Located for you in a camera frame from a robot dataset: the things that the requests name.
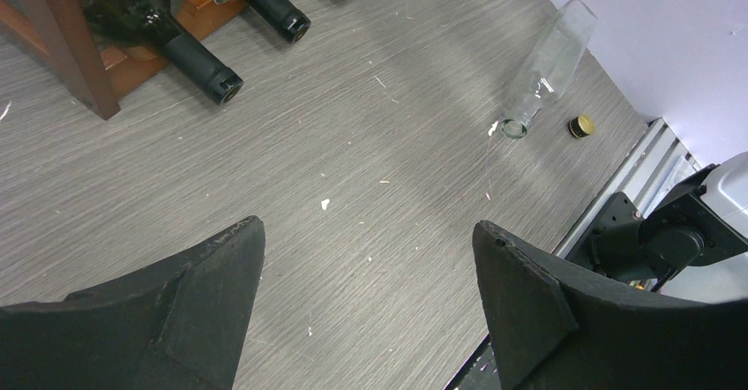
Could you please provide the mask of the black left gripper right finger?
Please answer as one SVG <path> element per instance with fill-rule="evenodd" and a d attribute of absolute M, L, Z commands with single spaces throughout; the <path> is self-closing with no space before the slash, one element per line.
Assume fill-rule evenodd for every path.
<path fill-rule="evenodd" d="M 747 302 L 613 281 L 490 221 L 472 247 L 504 389 L 744 389 Z"/>

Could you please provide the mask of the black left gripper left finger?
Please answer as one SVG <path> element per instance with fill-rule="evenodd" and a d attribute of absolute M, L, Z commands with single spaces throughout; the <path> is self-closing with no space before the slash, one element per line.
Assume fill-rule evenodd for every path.
<path fill-rule="evenodd" d="M 3 306 L 2 388 L 231 388 L 265 247 L 250 216 L 62 301 Z"/>

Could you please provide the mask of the clear bottle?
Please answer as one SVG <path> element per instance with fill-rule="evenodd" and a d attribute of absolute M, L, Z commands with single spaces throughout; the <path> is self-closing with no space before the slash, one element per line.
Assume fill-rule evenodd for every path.
<path fill-rule="evenodd" d="M 559 8 L 508 86 L 509 107 L 500 120 L 506 137 L 525 137 L 535 114 L 563 96 L 596 24 L 597 17 L 581 0 Z"/>

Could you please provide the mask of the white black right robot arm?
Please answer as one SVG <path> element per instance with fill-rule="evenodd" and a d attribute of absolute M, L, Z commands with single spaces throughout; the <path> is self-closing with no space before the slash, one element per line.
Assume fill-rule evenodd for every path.
<path fill-rule="evenodd" d="M 476 276 L 501 388 L 746 388 L 746 299 L 662 293 L 689 266 L 746 253 L 746 154 L 676 184 L 649 216 L 635 211 L 615 193 L 563 258 L 476 223 Z"/>

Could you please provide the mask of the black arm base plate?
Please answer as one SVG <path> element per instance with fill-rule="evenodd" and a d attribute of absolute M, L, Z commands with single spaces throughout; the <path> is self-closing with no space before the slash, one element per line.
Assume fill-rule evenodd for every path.
<path fill-rule="evenodd" d="M 496 358 L 487 335 L 445 390 L 500 390 Z"/>

